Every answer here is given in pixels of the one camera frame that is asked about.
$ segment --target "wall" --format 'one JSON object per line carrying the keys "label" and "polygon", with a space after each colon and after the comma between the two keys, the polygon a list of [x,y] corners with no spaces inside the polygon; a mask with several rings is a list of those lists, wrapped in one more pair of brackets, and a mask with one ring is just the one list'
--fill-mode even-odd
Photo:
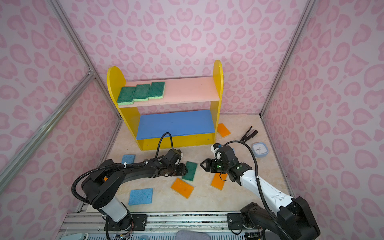
{"label": "wall", "polygon": [[[306,0],[61,1],[100,75],[130,81],[224,70],[223,113],[259,113]],[[142,108],[142,113],[207,108]]]}
{"label": "wall", "polygon": [[384,1],[322,0],[266,115],[320,239],[384,238]]}
{"label": "wall", "polygon": [[79,201],[71,185],[99,163],[118,122],[94,82],[0,195],[1,239],[50,239]]}
{"label": "wall", "polygon": [[0,3],[0,173],[87,72],[44,0]]}

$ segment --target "dark green sponge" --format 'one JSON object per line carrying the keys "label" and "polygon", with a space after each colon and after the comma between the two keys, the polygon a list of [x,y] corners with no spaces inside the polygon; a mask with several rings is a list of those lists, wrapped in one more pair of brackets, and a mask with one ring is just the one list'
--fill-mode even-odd
{"label": "dark green sponge", "polygon": [[197,163],[187,162],[185,166],[187,167],[188,172],[186,175],[182,177],[182,179],[193,181],[193,178],[195,177],[195,173],[196,173]]}
{"label": "dark green sponge", "polygon": [[151,84],[151,88],[149,89],[148,98],[149,99],[163,98],[165,85],[166,85],[165,82],[155,82],[155,83],[152,83]]}
{"label": "dark green sponge", "polygon": [[148,101],[148,92],[150,88],[150,84],[138,84],[135,93],[133,94],[133,101]]}
{"label": "dark green sponge", "polygon": [[135,89],[136,87],[122,87],[117,101],[118,105],[133,104],[133,94]]}

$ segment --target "yellow shelf side panel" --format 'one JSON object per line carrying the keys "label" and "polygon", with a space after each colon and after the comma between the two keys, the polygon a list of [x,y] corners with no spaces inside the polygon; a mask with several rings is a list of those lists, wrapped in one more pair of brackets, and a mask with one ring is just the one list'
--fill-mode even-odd
{"label": "yellow shelf side panel", "polygon": [[215,126],[215,133],[213,133],[213,143],[216,142],[217,125],[220,117],[221,100],[223,98],[223,86],[224,86],[224,75],[223,66],[220,60],[216,60],[214,64],[213,78],[216,85],[217,93],[219,96],[218,101],[211,101],[211,114],[212,120]]}
{"label": "yellow shelf side panel", "polygon": [[133,135],[133,138],[135,139],[136,143],[139,145],[140,150],[142,150],[142,146],[138,143],[136,139],[137,130],[139,129],[139,123],[140,123],[139,110],[137,109],[137,107],[119,108],[117,104],[117,99],[119,97],[121,88],[124,87],[125,84],[126,84],[125,77],[118,67],[114,66],[108,69],[107,85],[108,85],[109,95],[111,96],[113,103],[115,104],[117,110],[119,111],[129,131]]}

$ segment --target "pink heart pattern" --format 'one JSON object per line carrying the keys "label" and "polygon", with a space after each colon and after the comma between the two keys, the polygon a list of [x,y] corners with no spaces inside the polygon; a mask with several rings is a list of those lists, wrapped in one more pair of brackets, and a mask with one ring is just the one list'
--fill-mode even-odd
{"label": "pink heart pattern", "polygon": [[[96,83],[91,82],[0,195],[0,229],[5,230],[0,231],[1,239],[50,239],[56,235],[63,216],[78,204],[70,194],[73,180],[96,167],[117,124],[117,116],[106,101]],[[16,119],[28,116],[25,108],[15,109]],[[97,120],[90,118],[97,109]],[[81,124],[70,121],[75,116]],[[0,118],[1,126],[6,126],[6,121]],[[75,144],[78,138],[81,146]],[[0,156],[3,166],[7,159]]]}
{"label": "pink heart pattern", "polygon": [[87,69],[45,1],[5,1],[0,19],[2,172]]}
{"label": "pink heart pattern", "polygon": [[383,7],[319,1],[267,110],[279,161],[322,240],[384,238]]}
{"label": "pink heart pattern", "polygon": [[[228,83],[227,91],[235,92],[231,96],[224,94],[222,113],[261,111],[282,53],[306,3],[305,0],[230,0],[221,4],[216,0],[113,2],[104,7],[101,2],[76,1],[73,9],[72,1],[61,1],[104,81],[111,65],[121,68],[129,81],[209,76],[212,60],[219,59]],[[356,38],[357,42],[362,40],[360,35]],[[243,93],[236,89],[241,81]],[[206,103],[191,103],[144,107],[139,112],[153,114],[209,107]]]}

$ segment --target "blue alarm clock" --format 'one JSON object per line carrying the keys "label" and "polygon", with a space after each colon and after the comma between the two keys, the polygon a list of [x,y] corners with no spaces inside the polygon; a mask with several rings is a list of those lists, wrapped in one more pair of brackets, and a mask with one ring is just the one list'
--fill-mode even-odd
{"label": "blue alarm clock", "polygon": [[255,157],[265,157],[269,153],[267,146],[263,142],[257,142],[253,144],[252,150],[255,154]]}

